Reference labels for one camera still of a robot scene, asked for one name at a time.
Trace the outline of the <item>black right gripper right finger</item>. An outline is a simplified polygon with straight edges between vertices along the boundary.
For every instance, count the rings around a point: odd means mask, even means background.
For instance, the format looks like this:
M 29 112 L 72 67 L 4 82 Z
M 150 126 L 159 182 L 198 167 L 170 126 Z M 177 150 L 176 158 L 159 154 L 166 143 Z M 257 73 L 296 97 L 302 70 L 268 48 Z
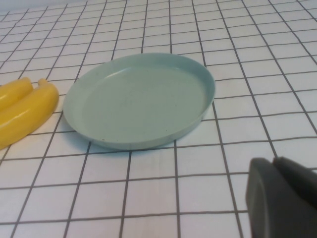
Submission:
M 316 173 L 285 157 L 274 158 L 273 164 L 303 200 L 317 206 Z

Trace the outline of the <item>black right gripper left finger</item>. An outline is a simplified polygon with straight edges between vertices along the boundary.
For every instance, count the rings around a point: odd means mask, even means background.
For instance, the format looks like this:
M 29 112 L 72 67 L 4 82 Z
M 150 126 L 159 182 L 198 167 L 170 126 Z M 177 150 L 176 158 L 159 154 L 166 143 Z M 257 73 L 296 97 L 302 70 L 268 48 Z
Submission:
M 293 190 L 273 161 L 250 161 L 246 204 L 254 238 L 317 236 L 317 207 Z

